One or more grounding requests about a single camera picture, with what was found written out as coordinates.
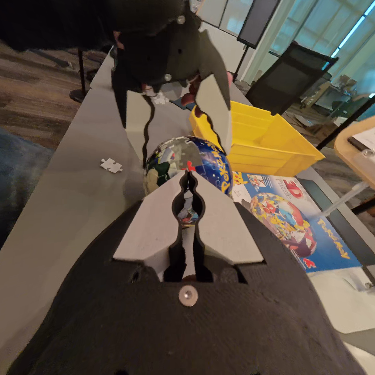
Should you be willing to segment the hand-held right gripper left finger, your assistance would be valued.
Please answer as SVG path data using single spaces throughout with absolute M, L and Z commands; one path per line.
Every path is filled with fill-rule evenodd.
M 157 275 L 162 274 L 165 282 L 182 280 L 186 255 L 177 215 L 184 207 L 187 183 L 188 172 L 180 171 L 143 199 L 114 260 L 151 267 Z

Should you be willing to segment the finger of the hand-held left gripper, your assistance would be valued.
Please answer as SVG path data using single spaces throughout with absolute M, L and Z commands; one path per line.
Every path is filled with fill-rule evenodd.
M 111 84 L 128 140 L 145 168 L 148 128 L 155 115 L 154 103 L 127 68 L 112 68 Z
M 207 30 L 199 33 L 200 83 L 195 102 L 210 119 L 222 150 L 229 155 L 232 146 L 230 82 L 224 61 Z

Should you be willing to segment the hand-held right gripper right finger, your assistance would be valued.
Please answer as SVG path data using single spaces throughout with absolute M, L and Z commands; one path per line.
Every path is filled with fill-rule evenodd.
M 193 254 L 198 282 L 215 282 L 225 269 L 264 263 L 235 202 L 197 172 L 189 172 L 193 208 L 198 213 Z

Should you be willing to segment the colourful puzzle ball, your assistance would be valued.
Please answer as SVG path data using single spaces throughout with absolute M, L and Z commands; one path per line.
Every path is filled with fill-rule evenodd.
M 186 171 L 188 160 L 201 163 L 198 174 L 232 197 L 234 180 L 227 156 L 212 142 L 195 136 L 172 138 L 158 145 L 144 168 L 145 194 L 151 194 L 179 172 Z

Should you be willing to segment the blue puzzle box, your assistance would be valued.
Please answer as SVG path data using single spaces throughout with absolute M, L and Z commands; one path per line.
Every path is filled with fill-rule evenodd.
M 295 177 L 233 172 L 232 199 L 288 248 L 307 273 L 361 264 Z

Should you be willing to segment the person's left hand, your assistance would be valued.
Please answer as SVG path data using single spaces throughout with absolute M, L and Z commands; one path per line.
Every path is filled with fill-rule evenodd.
M 199 108 L 199 106 L 196 104 L 196 95 L 199 90 L 200 83 L 202 81 L 202 78 L 199 74 L 197 74 L 192 80 L 189 81 L 189 92 L 184 94 L 181 97 L 181 105 L 187 106 L 189 104 L 195 104 L 195 116 L 197 118 L 201 117 L 204 112 Z

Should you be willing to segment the blue mat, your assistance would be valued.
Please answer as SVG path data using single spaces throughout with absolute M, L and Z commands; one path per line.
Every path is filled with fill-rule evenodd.
M 194 103 L 189 103 L 187 105 L 183 105 L 181 100 L 182 100 L 182 98 L 180 97 L 180 98 L 178 98 L 176 100 L 170 100 L 170 103 L 176 105 L 177 107 L 181 108 L 182 110 L 189 110 L 189 111 L 191 111 L 194 108 L 194 106 L 195 106 Z

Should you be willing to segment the black floor stand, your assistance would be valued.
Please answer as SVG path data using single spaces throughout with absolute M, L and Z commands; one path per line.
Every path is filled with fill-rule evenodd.
M 69 97 L 71 100 L 81 104 L 87 95 L 86 84 L 85 84 L 84 64 L 83 64 L 83 54 L 82 54 L 81 49 L 78 49 L 78 65 L 79 65 L 79 77 L 80 77 L 81 86 L 80 86 L 80 89 L 70 91 Z

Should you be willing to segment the yellow plastic bin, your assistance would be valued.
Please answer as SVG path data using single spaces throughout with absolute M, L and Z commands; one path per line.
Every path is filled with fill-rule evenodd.
M 294 177 L 325 156 L 281 115 L 231 101 L 234 172 Z

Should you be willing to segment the black mesh chair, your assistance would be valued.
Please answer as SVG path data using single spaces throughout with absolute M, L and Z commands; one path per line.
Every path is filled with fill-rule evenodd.
M 256 108 L 282 115 L 338 60 L 293 41 L 245 97 Z

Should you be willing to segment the black display board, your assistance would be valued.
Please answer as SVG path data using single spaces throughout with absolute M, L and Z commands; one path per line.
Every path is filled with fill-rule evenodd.
M 237 37 L 237 41 L 245 46 L 233 80 L 238 77 L 239 70 L 249 48 L 256 49 L 265 30 L 271 21 L 280 0 L 254 0 Z

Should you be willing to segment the round wooden table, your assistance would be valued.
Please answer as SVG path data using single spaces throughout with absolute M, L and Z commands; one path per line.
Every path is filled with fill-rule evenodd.
M 371 188 L 372 190 L 375 189 L 374 149 L 360 151 L 348 141 L 350 137 L 368 130 L 374 133 L 374 125 L 375 118 L 372 116 L 358 123 L 349 125 L 336 137 L 334 144 L 335 153 L 361 178 L 361 182 L 355 185 L 335 203 L 332 203 L 331 206 L 320 214 L 321 216 L 329 216 L 335 209 L 338 209 L 341 205 L 345 204 L 348 200 L 355 197 L 366 188 Z

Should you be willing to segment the blue rug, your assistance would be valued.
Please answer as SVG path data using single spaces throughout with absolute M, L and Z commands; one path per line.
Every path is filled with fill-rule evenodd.
M 0 247 L 3 247 L 54 150 L 0 129 Z

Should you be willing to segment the white mat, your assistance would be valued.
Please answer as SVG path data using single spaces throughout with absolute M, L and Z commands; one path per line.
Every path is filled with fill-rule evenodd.
M 309 273 L 333 327 L 342 334 L 375 328 L 375 292 L 366 291 L 371 282 L 362 267 Z

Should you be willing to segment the white paper sign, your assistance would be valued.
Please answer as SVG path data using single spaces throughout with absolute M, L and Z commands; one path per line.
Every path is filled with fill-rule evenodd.
M 375 150 L 375 127 L 348 138 L 348 142 L 360 152 Z

